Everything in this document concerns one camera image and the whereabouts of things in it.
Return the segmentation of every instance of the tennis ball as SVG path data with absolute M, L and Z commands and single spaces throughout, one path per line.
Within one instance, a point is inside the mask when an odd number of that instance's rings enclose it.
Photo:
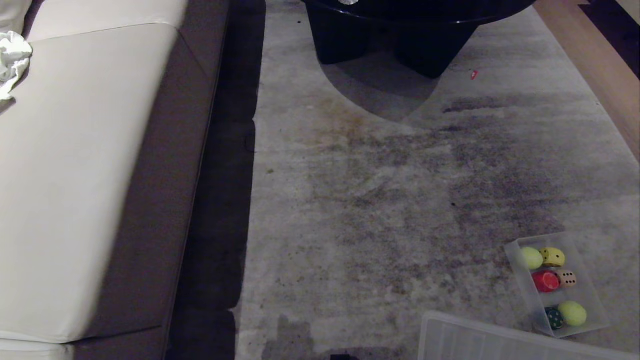
M 544 261 L 544 259 L 542 258 L 542 254 L 540 254 L 540 251 L 532 247 L 523 247 L 522 255 L 524 256 L 529 270 L 535 270 L 542 266 L 542 262 Z
M 575 301 L 565 301 L 558 306 L 558 311 L 569 326 L 581 326 L 587 322 L 587 311 Z

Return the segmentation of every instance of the yellow die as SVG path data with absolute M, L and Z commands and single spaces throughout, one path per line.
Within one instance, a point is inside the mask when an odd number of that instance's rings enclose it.
M 555 247 L 543 247 L 540 249 L 540 254 L 542 254 L 543 259 L 542 265 L 553 267 L 564 266 L 564 252 L 560 249 L 556 249 Z

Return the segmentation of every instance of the sofa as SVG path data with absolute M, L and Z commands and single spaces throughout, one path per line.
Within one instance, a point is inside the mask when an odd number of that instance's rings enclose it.
M 162 359 L 228 0 L 34 0 L 0 110 L 0 360 Z

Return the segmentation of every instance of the translucent plastic box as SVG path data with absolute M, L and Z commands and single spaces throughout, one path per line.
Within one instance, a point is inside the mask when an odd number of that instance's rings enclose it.
M 640 356 L 430 311 L 422 318 L 418 360 L 640 360 Z
M 518 239 L 504 247 L 513 272 L 516 275 L 524 302 L 529 310 L 533 326 L 538 331 L 555 338 L 563 338 L 609 326 L 609 319 L 605 309 L 602 307 L 598 294 L 584 267 L 580 253 L 572 240 L 574 236 L 578 236 L 578 234 L 558 233 L 535 236 L 533 238 Z M 575 274 L 577 278 L 576 285 L 571 288 L 561 288 L 551 293 L 538 292 L 531 274 L 543 268 L 530 271 L 520 250 L 522 247 L 532 247 L 538 250 L 543 247 L 555 247 L 562 250 L 566 256 L 566 263 L 561 269 L 571 270 Z M 584 307 L 587 311 L 587 322 L 578 327 L 565 325 L 562 329 L 552 330 L 547 320 L 545 307 L 557 306 L 567 300 L 576 301 Z

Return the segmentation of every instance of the white cloth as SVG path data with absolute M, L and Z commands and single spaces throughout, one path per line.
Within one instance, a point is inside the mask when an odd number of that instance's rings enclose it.
M 33 48 L 19 34 L 0 33 L 0 103 L 11 100 L 9 92 L 29 67 Z

